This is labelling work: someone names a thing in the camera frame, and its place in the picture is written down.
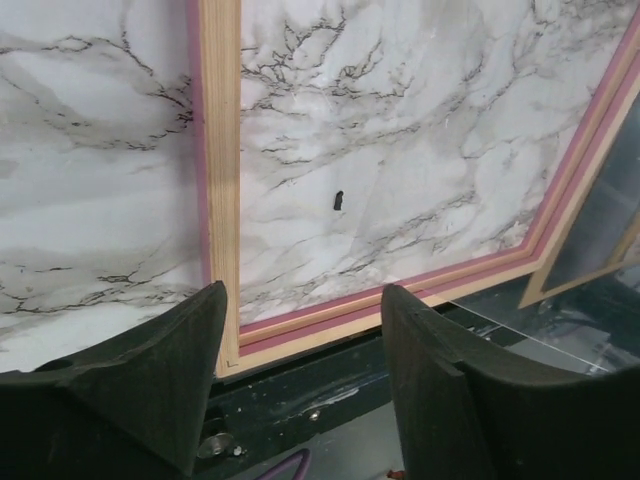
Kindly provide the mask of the landscape photo print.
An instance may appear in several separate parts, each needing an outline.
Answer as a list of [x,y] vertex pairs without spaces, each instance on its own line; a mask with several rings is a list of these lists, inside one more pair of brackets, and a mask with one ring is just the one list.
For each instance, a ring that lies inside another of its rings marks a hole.
[[604,268],[639,208],[639,101],[635,100],[542,289]]

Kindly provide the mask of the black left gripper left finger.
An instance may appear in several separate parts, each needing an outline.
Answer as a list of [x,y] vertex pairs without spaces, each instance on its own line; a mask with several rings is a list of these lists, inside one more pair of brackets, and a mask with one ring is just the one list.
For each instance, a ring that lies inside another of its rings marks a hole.
[[226,308],[217,281],[90,348],[2,373],[2,478],[190,478]]

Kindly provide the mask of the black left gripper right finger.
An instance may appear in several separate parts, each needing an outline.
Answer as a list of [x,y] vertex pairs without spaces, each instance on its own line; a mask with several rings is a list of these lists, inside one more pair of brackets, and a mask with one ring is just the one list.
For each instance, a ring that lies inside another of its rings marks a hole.
[[639,369],[512,353],[388,285],[382,339],[409,479],[635,479]]

